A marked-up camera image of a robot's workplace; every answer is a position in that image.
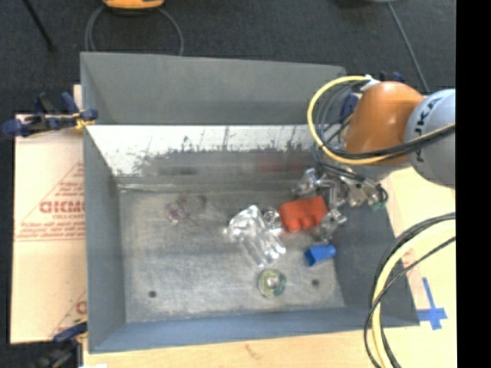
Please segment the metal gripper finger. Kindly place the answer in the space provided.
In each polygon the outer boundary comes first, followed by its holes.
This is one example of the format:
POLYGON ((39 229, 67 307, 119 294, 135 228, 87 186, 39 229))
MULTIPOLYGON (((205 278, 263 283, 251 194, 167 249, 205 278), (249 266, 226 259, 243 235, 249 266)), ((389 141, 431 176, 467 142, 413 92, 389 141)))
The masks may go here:
POLYGON ((319 178, 315 168, 309 168, 304 171, 304 174, 299 181, 296 182, 292 189, 292 194, 295 199, 307 198, 316 196, 319 191, 319 178))
POLYGON ((321 241, 329 243, 333 239, 334 232, 347 220, 348 218, 337 207, 328 210, 319 226, 319 237, 321 241))

